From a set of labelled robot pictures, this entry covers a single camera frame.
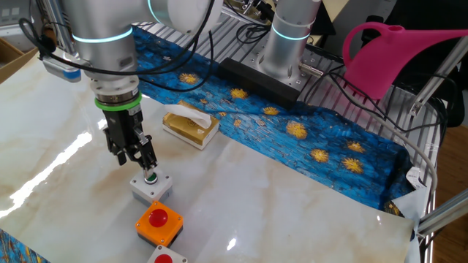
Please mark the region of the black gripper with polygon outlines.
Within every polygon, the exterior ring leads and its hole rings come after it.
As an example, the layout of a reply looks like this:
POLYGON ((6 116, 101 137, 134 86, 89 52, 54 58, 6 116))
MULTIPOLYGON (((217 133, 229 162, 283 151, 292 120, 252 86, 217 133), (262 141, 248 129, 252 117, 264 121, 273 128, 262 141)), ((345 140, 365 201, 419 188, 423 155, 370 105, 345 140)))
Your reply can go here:
POLYGON ((107 149, 118 159, 123 166, 127 162, 125 149, 134 145, 135 160, 143 168, 144 180, 158 180, 155 169, 158 165, 152 137, 143 133, 143 114, 141 107, 132 107, 127 110, 103 111, 107 127, 103 130, 106 136, 107 149))

